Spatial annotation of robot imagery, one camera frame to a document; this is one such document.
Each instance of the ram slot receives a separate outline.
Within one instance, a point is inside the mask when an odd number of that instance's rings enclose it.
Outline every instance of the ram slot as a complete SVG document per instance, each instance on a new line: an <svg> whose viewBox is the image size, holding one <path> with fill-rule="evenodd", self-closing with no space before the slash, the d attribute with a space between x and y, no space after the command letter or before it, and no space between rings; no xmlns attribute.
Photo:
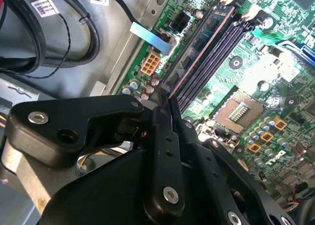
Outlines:
<svg viewBox="0 0 315 225"><path fill-rule="evenodd" d="M197 70L190 78L187 78L186 81L181 84L177 98L182 112L189 107L191 102L197 97L229 54L245 36L246 32L252 29L253 25L245 21L241 21L237 25L235 23L230 25L205 61L197 67Z"/></svg>
<svg viewBox="0 0 315 225"><path fill-rule="evenodd" d="M233 6L218 5L207 12L206 17L198 26L194 35L191 36L183 51L178 55L178 58L173 62L170 72L165 75L162 81L161 86L170 92L170 97L177 92L181 83L192 75L196 66L207 57L216 40L224 34L224 31L232 22L235 15L234 11L235 7ZM196 49L197 44L201 41L203 41L200 45L202 48ZM187 57L190 58L190 62L188 65L183 65ZM169 81L175 75L178 75L179 79L176 80L174 85L169 85Z"/></svg>

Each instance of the black ram slot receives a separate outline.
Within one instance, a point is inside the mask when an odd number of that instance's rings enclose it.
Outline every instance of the black ram slot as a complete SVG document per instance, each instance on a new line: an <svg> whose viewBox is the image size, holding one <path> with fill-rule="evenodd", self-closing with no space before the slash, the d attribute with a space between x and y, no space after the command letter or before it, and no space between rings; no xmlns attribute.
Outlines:
<svg viewBox="0 0 315 225"><path fill-rule="evenodd" d="M247 22L241 22L239 26L231 25L220 41L210 52L206 60L198 67L188 81L182 84L182 90L178 92L180 110L185 111L192 101L197 97L200 91L205 87L218 68L226 60L236 45L244 37L245 33L251 30Z"/></svg>

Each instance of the silver screw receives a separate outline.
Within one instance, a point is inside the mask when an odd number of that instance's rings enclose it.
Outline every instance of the silver screw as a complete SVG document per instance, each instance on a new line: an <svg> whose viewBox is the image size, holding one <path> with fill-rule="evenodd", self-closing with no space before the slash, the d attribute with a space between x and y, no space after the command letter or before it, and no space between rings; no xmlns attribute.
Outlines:
<svg viewBox="0 0 315 225"><path fill-rule="evenodd" d="M286 217L281 216L281 219L285 225L291 225L290 221Z"/></svg>
<svg viewBox="0 0 315 225"><path fill-rule="evenodd" d="M242 225L240 218L234 212L228 211L227 217L233 225Z"/></svg>
<svg viewBox="0 0 315 225"><path fill-rule="evenodd" d="M138 107L138 103L137 102L134 102L134 101L131 101L131 104L135 107Z"/></svg>
<svg viewBox="0 0 315 225"><path fill-rule="evenodd" d="M28 115L28 119L31 123L38 125L46 124L49 120L48 116L42 112L32 112Z"/></svg>
<svg viewBox="0 0 315 225"><path fill-rule="evenodd" d="M163 196L166 199L166 201L170 202L171 204L178 203L179 197L178 197L177 191L175 191L174 188L165 187L163 189Z"/></svg>
<svg viewBox="0 0 315 225"><path fill-rule="evenodd" d="M9 181L8 181L8 179L3 179L3 180L1 180L1 182L2 182L2 184L7 184Z"/></svg>
<svg viewBox="0 0 315 225"><path fill-rule="evenodd" d="M213 146L216 147L216 148L219 147L219 145L217 144L217 142L215 142L214 140L212 141L212 144L213 144Z"/></svg>
<svg viewBox="0 0 315 225"><path fill-rule="evenodd" d="M186 122L185 125L186 125L186 127L188 127L188 128L192 128L192 125L191 125L190 123L188 123L188 122Z"/></svg>

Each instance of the black cable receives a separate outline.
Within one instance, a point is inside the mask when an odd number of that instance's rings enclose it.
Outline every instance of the black cable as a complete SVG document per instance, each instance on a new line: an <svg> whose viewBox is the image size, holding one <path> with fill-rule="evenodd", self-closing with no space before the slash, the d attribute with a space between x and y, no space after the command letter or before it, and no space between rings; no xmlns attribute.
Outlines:
<svg viewBox="0 0 315 225"><path fill-rule="evenodd" d="M0 58L0 71L28 74L35 71L46 56L44 32L34 13L24 0L8 0L7 6L21 20L27 32L30 34L35 46L36 57L31 60Z"/></svg>
<svg viewBox="0 0 315 225"><path fill-rule="evenodd" d="M140 22L138 22L138 20L135 19L135 17L133 16L132 12L128 8L127 4L123 0L115 0L115 1L120 5L120 7L122 7L122 9L124 10L124 12L126 13L127 17L129 18L129 20L131 22L135 22L135 23L140 24Z"/></svg>
<svg viewBox="0 0 315 225"><path fill-rule="evenodd" d="M95 24L91 20L90 14L85 10L84 6L78 0L64 0L67 2L80 16L80 23L87 24L90 30L90 46L85 53L85 55L77 60L56 58L56 57L46 57L45 60L41 63L42 66L56 67L56 68L70 68L74 66L88 64L93 61L99 53L100 50L100 38ZM20 70L25 70L24 66L35 62L37 57L34 58L25 58L25 59L4 59L0 58L0 64L2 71L20 73Z"/></svg>
<svg viewBox="0 0 315 225"><path fill-rule="evenodd" d="M1 15L1 19L0 19L0 30L4 24L4 20L5 20L5 17L6 17L6 12L7 12L7 9L8 9L8 2L9 0L3 0L3 10L2 10L2 15Z"/></svg>

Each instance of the motherboard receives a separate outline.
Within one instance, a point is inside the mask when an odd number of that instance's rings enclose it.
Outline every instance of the motherboard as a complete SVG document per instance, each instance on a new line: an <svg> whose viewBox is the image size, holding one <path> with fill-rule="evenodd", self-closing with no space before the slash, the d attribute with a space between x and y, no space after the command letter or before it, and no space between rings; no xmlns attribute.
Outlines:
<svg viewBox="0 0 315 225"><path fill-rule="evenodd" d="M315 0L168 0L118 94L176 96L274 198L315 179Z"/></svg>

